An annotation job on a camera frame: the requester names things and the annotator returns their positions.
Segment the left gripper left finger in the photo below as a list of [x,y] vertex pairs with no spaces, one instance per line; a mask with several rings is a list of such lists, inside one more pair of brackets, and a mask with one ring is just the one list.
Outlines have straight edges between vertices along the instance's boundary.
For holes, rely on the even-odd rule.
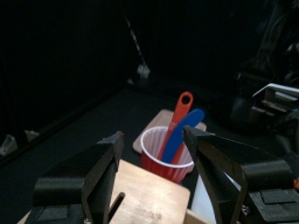
[[27,224],[108,224],[126,195],[114,195],[124,133],[116,132],[38,178]]

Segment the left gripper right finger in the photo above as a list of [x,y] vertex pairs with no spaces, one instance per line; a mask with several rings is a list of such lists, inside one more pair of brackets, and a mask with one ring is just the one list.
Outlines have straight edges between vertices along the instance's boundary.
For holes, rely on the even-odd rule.
[[281,157],[192,127],[183,128],[183,141],[216,224],[299,224],[299,192]]

